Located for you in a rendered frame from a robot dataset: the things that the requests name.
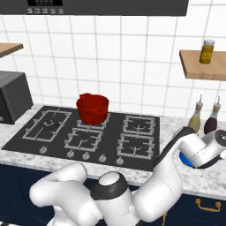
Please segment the dark grey toaster oven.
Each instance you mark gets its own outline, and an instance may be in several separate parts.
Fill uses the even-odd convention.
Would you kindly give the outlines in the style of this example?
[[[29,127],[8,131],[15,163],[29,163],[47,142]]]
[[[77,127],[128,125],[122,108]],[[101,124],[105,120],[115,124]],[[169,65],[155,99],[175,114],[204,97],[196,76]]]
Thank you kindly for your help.
[[[0,71],[0,124],[15,124],[33,105],[26,74]]]

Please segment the dark blue cupboard door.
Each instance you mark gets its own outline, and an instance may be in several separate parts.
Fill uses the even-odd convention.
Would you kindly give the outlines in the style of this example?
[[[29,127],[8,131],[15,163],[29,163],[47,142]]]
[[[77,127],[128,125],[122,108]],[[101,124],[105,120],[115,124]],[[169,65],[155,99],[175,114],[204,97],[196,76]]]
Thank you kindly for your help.
[[[0,164],[0,192],[4,192],[18,226],[46,226],[54,216],[53,207],[37,207],[30,199],[31,186],[47,176],[47,171]]]

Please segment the dark red vinegar bottle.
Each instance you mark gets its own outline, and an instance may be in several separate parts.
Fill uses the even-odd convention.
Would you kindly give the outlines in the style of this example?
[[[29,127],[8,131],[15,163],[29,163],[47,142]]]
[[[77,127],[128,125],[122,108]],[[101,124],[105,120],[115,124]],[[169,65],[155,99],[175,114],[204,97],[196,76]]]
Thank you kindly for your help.
[[[205,134],[208,134],[208,133],[216,130],[216,128],[217,128],[217,116],[218,116],[218,112],[220,110],[220,107],[221,107],[220,100],[217,100],[217,103],[214,104],[214,107],[213,107],[213,110],[212,110],[210,117],[205,122],[205,125],[204,125],[204,133]]]

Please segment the black range hood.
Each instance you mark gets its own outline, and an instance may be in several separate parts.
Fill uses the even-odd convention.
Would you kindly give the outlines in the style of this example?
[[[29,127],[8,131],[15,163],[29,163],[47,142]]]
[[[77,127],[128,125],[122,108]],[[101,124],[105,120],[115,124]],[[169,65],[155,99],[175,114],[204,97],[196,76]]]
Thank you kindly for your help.
[[[189,0],[0,0],[0,15],[183,17]]]

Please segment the yellow oil bottle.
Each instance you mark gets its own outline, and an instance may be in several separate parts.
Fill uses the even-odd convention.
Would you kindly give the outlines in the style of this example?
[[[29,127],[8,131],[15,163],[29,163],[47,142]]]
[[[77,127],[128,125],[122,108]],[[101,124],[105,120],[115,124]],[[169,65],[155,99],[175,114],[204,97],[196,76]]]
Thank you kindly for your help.
[[[196,132],[198,132],[200,129],[200,112],[201,112],[202,106],[203,106],[202,96],[200,96],[200,99],[196,102],[194,113],[188,123],[188,126],[190,128],[193,128],[193,130]]]

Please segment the yellow spice jar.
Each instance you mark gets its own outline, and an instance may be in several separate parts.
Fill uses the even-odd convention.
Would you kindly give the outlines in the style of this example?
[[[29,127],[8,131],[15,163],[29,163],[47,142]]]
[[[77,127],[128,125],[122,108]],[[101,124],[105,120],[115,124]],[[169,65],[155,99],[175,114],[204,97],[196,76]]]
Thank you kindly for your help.
[[[202,50],[200,53],[200,63],[209,64],[214,51],[214,40],[204,40]]]

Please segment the black gas hob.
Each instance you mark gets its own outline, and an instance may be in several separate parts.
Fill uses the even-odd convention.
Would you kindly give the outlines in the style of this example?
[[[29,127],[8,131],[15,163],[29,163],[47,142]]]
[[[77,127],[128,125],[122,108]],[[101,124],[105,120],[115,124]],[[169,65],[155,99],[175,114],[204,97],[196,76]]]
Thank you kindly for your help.
[[[40,153],[45,146],[47,152]],[[100,124],[85,124],[76,109],[42,107],[4,146],[4,150],[71,159],[132,170],[152,171],[160,153],[160,118],[110,112]],[[72,150],[74,156],[67,157]],[[90,158],[83,160],[88,152]],[[106,162],[100,162],[104,154]],[[116,160],[121,156],[122,165]]]

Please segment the red pot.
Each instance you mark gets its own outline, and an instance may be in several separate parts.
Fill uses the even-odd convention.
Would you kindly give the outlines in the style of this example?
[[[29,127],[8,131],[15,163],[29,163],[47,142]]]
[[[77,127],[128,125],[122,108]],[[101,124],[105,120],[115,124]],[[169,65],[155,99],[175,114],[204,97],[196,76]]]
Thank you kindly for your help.
[[[100,124],[108,116],[109,99],[103,95],[84,93],[76,102],[80,120],[85,124]]]

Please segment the blue kettle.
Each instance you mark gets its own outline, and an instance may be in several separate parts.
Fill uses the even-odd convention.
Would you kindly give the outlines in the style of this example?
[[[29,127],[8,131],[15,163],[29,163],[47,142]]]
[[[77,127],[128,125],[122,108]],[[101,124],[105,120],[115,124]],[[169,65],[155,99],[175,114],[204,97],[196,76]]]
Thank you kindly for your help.
[[[185,164],[188,167],[193,168],[192,164],[189,162],[189,160],[185,157],[185,155],[182,152],[179,153],[179,158],[183,164]]]

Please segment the dark blue drawer front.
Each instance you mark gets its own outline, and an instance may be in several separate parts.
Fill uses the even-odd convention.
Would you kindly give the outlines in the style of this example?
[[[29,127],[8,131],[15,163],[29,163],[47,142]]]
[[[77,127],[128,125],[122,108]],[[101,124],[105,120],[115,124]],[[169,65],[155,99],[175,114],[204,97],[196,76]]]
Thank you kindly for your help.
[[[183,194],[167,213],[165,226],[226,226],[226,200]]]

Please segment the wooden wall shelf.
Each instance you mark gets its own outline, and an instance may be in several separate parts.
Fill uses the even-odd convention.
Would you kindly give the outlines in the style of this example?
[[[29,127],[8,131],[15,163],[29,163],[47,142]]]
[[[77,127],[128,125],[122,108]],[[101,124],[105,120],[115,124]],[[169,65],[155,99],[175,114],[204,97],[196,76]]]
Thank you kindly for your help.
[[[226,51],[214,51],[209,64],[200,63],[198,50],[180,50],[179,56],[187,79],[226,81]]]
[[[10,55],[13,52],[16,52],[20,49],[23,49],[21,43],[3,43],[0,42],[0,58]]]

